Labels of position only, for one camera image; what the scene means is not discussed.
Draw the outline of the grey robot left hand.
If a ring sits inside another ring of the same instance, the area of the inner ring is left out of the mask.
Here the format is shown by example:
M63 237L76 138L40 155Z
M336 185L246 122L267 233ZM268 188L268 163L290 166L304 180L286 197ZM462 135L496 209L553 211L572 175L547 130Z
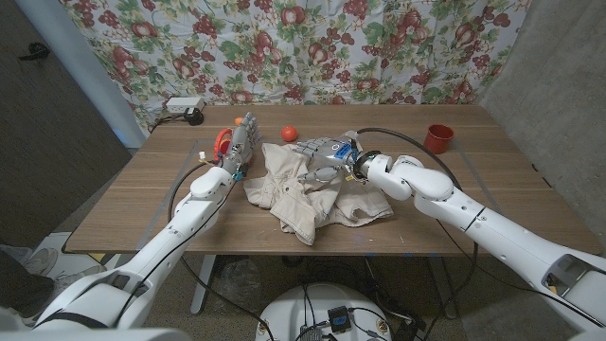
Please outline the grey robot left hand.
M223 157L222 168L235 174L241 166L251 160L258 141L260 141L260 135L257 119L248 112L233 130L227 153Z

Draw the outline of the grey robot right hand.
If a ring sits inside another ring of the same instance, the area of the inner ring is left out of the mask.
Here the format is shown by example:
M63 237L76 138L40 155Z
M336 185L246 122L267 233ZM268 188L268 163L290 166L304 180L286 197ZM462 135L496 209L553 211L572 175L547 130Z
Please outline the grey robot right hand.
M357 142L353 138L350 140L329 137L309 139L298 142L294 151L320 163L319 169L300 174L297 179L320 183L330 182L342 170L351 171L359 155Z

